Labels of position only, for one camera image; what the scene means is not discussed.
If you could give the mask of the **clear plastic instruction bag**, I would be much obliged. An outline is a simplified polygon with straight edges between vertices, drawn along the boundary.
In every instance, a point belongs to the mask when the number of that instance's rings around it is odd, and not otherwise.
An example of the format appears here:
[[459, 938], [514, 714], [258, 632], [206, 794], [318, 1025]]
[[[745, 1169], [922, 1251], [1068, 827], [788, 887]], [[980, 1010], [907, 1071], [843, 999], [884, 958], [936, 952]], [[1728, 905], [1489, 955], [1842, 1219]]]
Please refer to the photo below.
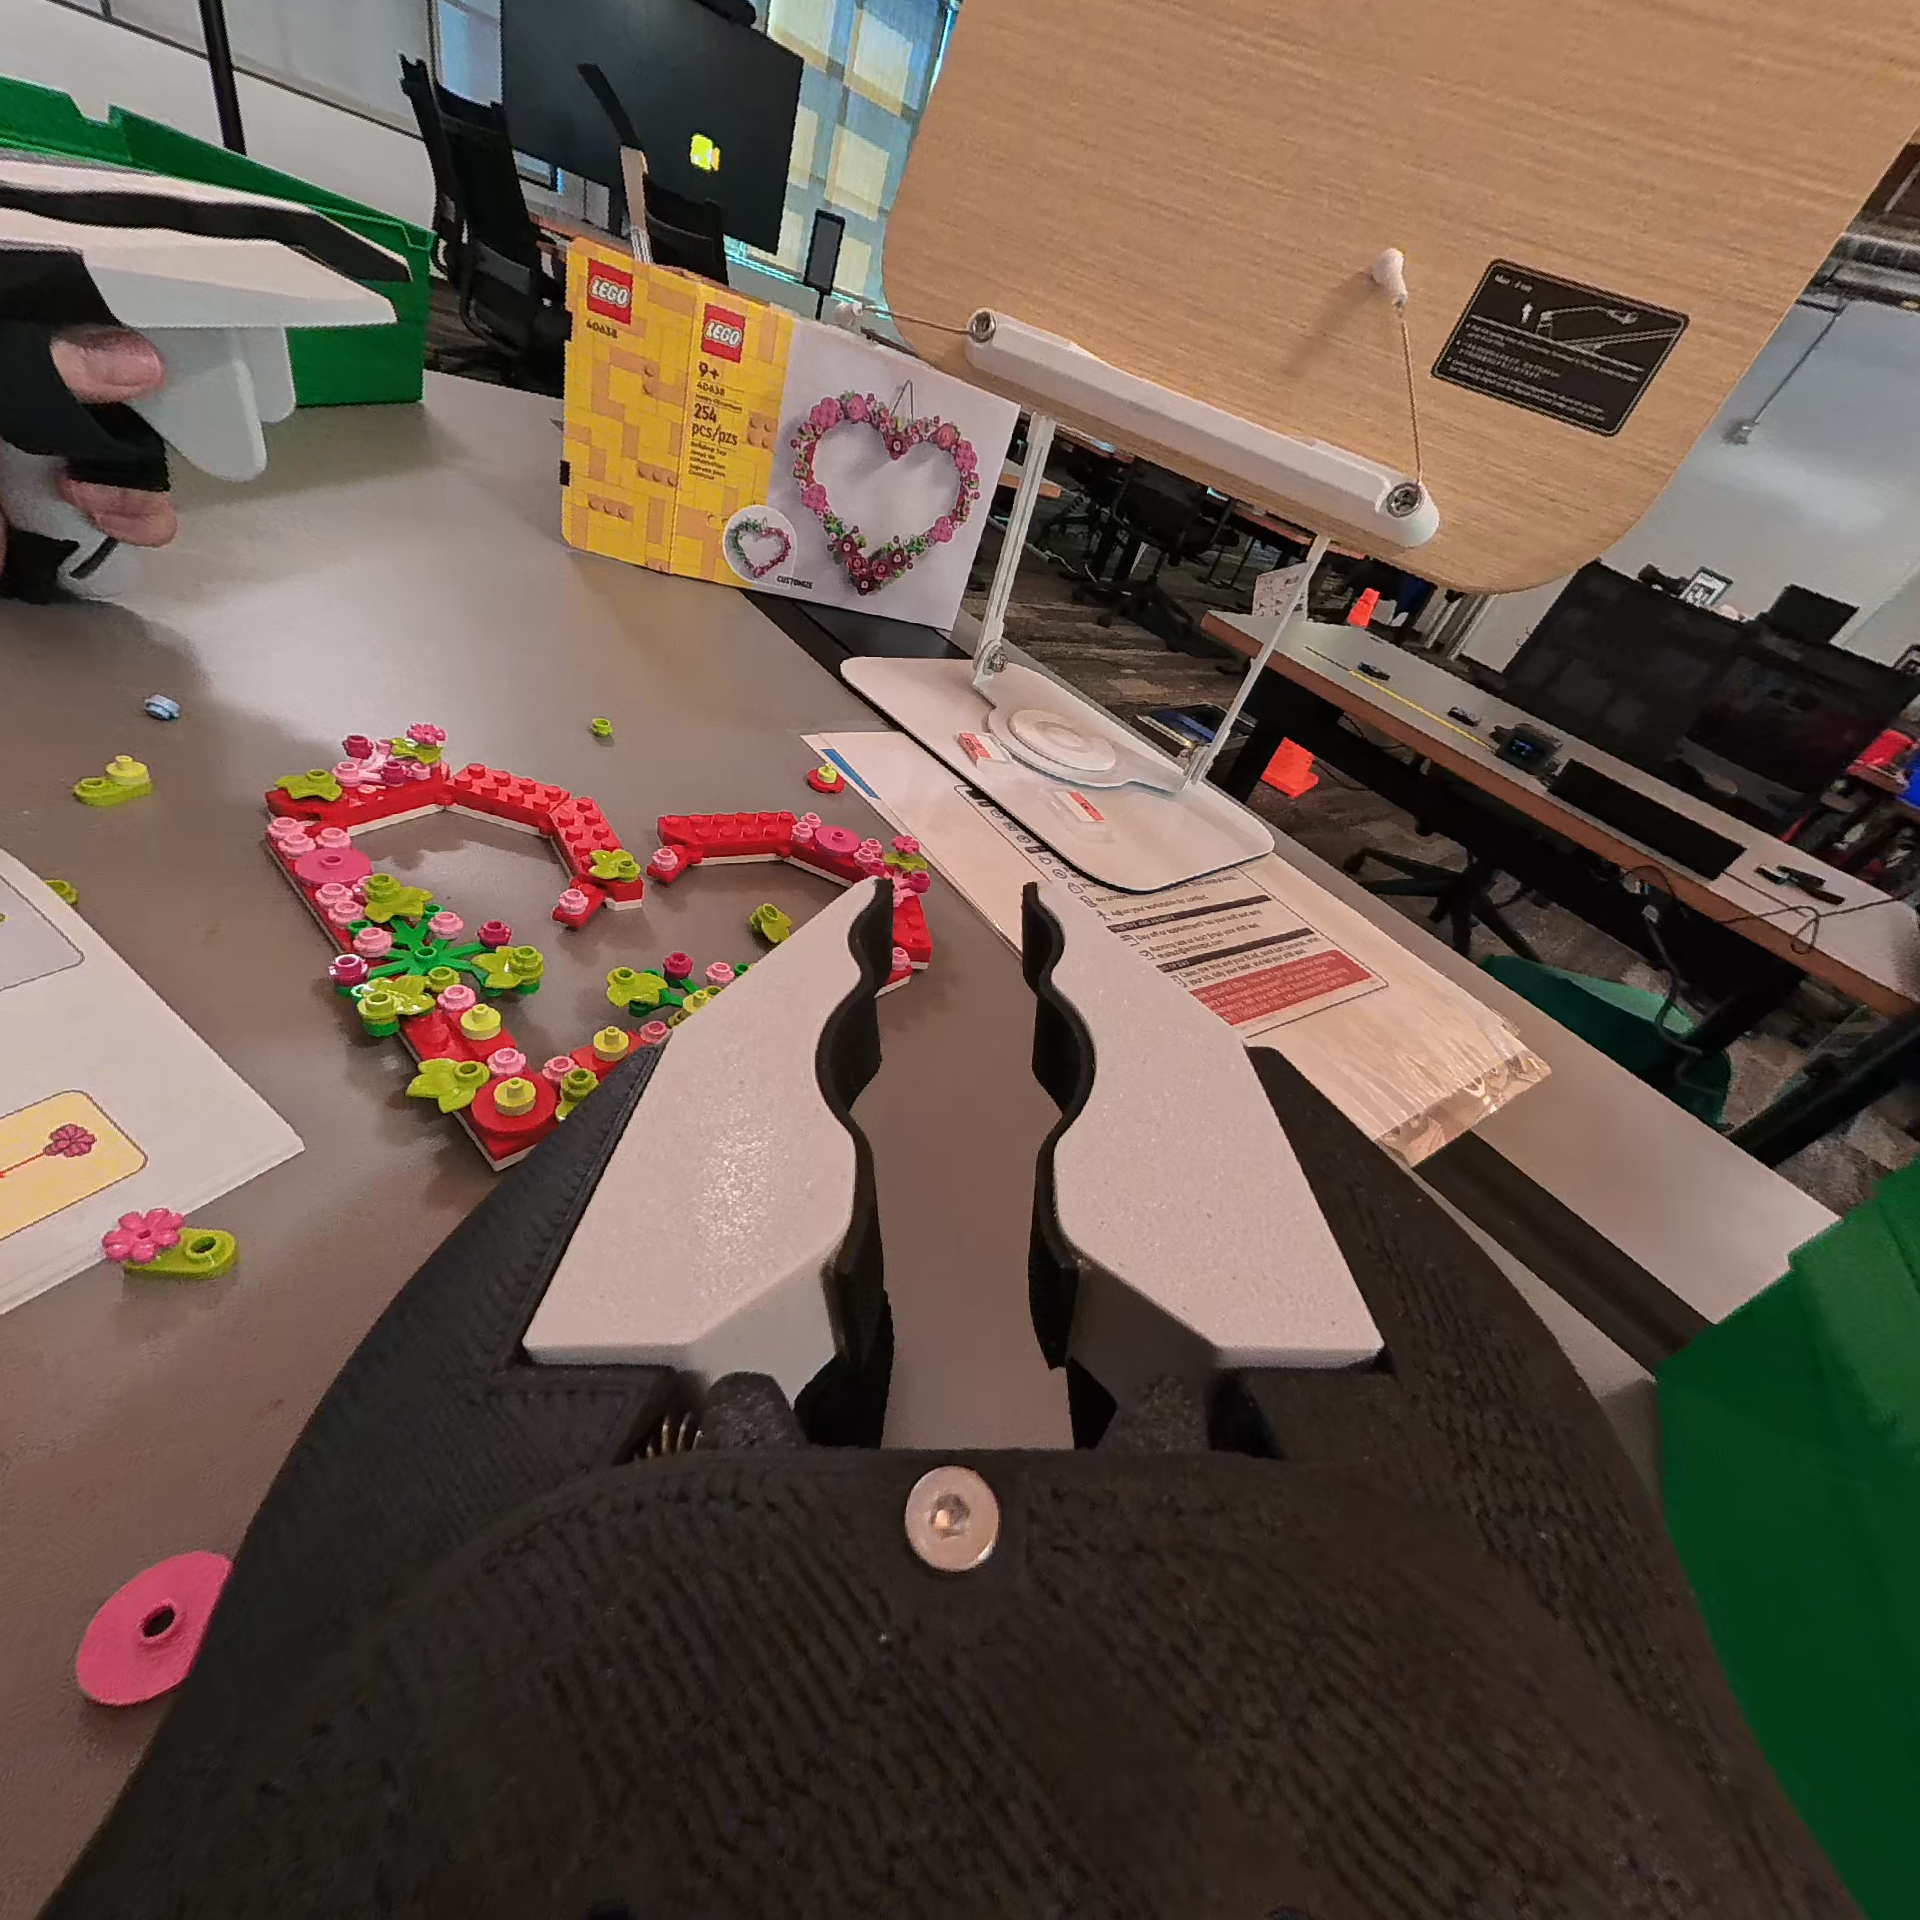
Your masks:
[[1347, 1120], [1420, 1166], [1550, 1077], [1497, 1010], [1277, 855], [1126, 896], [1091, 881], [896, 730], [805, 736], [930, 869], [1019, 946], [1057, 880], [1248, 1046], [1281, 1051]]

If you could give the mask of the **office desk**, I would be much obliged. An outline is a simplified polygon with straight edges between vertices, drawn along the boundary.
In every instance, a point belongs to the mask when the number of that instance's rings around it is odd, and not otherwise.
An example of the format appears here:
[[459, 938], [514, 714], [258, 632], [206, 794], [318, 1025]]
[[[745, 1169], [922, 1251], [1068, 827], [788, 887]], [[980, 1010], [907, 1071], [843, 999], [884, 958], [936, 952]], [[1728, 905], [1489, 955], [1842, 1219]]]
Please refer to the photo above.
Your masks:
[[1586, 760], [1745, 843], [1715, 880], [1669, 863], [1563, 806], [1548, 790], [1550, 777], [1501, 758], [1496, 730], [1525, 729], [1530, 714], [1424, 656], [1354, 625], [1294, 618], [1244, 711], [1251, 733], [1211, 774], [1236, 799], [1259, 789], [1261, 768], [1289, 736], [1473, 863], [1546, 896], [1642, 958], [1653, 955], [1642, 909], [1658, 896], [1682, 907], [1682, 958], [1705, 962], [1713, 987], [1756, 990], [1792, 970], [1882, 1017], [1915, 1010], [1912, 903], [1560, 736], [1556, 768]]

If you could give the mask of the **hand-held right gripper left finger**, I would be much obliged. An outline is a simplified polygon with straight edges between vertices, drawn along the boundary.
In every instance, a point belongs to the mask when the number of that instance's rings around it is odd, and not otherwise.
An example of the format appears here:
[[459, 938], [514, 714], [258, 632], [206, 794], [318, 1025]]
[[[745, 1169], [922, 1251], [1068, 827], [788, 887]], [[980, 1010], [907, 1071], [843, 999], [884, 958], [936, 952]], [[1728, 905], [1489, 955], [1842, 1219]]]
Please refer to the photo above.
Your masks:
[[664, 1045], [523, 1335], [531, 1361], [769, 1376], [875, 1448], [893, 1371], [873, 1150], [896, 893], [861, 880]]

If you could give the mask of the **person's left hand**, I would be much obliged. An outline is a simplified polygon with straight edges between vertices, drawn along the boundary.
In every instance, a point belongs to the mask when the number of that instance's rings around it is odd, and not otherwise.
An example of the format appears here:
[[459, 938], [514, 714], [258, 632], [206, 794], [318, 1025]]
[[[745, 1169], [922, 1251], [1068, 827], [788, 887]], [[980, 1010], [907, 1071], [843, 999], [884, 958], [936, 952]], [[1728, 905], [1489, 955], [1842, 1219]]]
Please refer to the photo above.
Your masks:
[[[92, 409], [141, 399], [165, 378], [154, 343], [125, 327], [69, 327], [53, 337], [50, 351], [61, 383]], [[177, 539], [177, 503], [155, 450], [118, 455], [107, 464], [66, 461], [57, 489], [107, 539], [137, 547], [160, 547]]]

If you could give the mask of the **green plastic bin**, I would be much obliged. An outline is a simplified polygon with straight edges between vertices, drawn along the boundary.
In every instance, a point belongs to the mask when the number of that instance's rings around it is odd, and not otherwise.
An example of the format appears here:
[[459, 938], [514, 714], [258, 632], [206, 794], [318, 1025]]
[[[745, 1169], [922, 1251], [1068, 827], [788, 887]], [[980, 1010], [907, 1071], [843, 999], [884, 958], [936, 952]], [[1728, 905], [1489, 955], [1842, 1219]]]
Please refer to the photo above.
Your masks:
[[1917, 1166], [1658, 1373], [1664, 1517], [1747, 1725], [1866, 1915], [1917, 1915]]
[[435, 247], [427, 227], [125, 106], [110, 106], [106, 119], [90, 117], [60, 88], [13, 77], [3, 77], [3, 145], [312, 206], [398, 253], [411, 280], [382, 287], [393, 309], [392, 323], [290, 331], [294, 395], [302, 409], [420, 399]]

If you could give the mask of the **lego instruction booklet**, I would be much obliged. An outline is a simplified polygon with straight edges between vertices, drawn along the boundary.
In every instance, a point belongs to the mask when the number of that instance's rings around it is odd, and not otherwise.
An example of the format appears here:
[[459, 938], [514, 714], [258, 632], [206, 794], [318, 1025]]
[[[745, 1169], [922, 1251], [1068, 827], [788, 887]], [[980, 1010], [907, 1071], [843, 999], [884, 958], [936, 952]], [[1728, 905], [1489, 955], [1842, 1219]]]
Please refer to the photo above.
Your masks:
[[80, 912], [3, 855], [3, 1310], [102, 1258], [124, 1214], [196, 1214], [298, 1131]]

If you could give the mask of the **large pink lego disc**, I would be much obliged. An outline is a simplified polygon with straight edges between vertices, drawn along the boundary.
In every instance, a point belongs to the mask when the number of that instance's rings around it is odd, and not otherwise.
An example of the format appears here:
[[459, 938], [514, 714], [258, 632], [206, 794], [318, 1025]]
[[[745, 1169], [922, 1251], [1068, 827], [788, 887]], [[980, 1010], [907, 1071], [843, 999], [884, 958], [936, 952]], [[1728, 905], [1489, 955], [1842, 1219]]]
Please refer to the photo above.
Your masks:
[[177, 1691], [201, 1654], [232, 1569], [222, 1552], [180, 1552], [134, 1573], [80, 1639], [74, 1672], [84, 1697], [129, 1710]]

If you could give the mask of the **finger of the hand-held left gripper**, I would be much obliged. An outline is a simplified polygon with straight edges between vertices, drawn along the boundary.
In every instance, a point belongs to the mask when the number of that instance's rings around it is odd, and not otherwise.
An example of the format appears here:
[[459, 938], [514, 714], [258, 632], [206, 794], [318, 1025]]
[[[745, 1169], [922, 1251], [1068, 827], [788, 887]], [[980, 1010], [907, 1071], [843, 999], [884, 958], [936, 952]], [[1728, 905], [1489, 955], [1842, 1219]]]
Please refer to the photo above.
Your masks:
[[3, 209], [98, 230], [275, 242], [337, 273], [409, 272], [403, 251], [306, 202], [24, 151], [3, 155]]
[[269, 238], [162, 227], [80, 227], [80, 251], [122, 327], [160, 359], [160, 383], [133, 410], [204, 472], [248, 481], [267, 466], [266, 430], [298, 406], [293, 329], [393, 322], [401, 255], [373, 247], [339, 272]]

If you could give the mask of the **black computer monitor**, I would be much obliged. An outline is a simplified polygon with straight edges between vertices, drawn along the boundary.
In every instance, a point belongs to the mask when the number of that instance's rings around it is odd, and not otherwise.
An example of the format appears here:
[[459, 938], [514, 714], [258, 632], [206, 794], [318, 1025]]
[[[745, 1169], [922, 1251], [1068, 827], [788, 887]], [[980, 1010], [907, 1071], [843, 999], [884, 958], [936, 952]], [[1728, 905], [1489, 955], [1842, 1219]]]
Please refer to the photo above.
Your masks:
[[698, 1], [504, 1], [500, 109], [516, 153], [618, 184], [626, 143], [588, 85], [595, 66], [649, 176], [722, 209], [725, 232], [774, 249], [805, 61]]

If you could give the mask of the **yellow lego box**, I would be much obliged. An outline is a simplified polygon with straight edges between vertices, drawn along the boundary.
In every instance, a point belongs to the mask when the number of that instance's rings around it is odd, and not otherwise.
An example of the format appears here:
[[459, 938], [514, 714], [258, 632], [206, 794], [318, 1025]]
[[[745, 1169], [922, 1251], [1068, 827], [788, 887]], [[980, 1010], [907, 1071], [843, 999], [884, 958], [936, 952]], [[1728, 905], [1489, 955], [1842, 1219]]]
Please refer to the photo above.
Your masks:
[[683, 581], [946, 631], [1019, 410], [626, 247], [568, 247], [563, 535]]

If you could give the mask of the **red lego heart wreath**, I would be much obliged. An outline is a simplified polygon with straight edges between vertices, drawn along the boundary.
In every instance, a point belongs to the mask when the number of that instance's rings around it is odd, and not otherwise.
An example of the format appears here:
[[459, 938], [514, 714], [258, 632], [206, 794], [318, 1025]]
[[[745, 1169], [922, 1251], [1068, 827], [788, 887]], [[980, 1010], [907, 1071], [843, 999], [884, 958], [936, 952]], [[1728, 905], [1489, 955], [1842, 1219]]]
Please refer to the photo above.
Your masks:
[[649, 883], [699, 869], [777, 863], [837, 887], [886, 880], [893, 891], [892, 963], [902, 987], [930, 963], [924, 899], [930, 869], [913, 837], [882, 841], [813, 810], [665, 813], [649, 855], [636, 855], [588, 794], [483, 760], [453, 765], [433, 725], [398, 736], [350, 736], [334, 765], [278, 778], [267, 793], [266, 850], [329, 943], [326, 983], [369, 1039], [393, 1039], [414, 1061], [408, 1097], [457, 1120], [478, 1153], [505, 1169], [586, 1103], [626, 1061], [752, 970], [752, 960], [696, 958], [691, 978], [658, 1007], [613, 1022], [550, 1057], [523, 1048], [504, 1011], [537, 995], [547, 960], [505, 918], [464, 918], [427, 887], [382, 871], [365, 851], [376, 829], [462, 813], [529, 832], [553, 851], [564, 881], [550, 920], [581, 929], [636, 909]]

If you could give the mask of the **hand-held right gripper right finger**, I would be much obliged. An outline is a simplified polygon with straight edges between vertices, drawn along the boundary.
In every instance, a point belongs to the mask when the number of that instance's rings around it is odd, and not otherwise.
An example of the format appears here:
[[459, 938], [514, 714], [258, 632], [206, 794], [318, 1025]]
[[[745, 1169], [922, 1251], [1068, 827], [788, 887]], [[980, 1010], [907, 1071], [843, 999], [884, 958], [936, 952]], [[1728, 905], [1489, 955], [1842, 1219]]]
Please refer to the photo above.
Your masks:
[[1386, 1339], [1259, 1056], [1057, 880], [1021, 896], [1032, 1067], [1058, 1117], [1035, 1175], [1029, 1307], [1073, 1442], [1173, 1382], [1210, 1433], [1228, 1381], [1349, 1373]]

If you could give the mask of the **pink flower on lime plate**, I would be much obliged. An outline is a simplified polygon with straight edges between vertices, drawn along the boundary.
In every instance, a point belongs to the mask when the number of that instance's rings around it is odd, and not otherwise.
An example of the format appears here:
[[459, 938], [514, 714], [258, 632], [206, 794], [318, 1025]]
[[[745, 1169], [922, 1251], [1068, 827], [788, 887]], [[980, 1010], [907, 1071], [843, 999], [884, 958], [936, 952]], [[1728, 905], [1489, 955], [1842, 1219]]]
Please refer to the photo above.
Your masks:
[[102, 1234], [102, 1256], [129, 1280], [219, 1280], [234, 1271], [237, 1241], [195, 1229], [166, 1207], [122, 1214]]

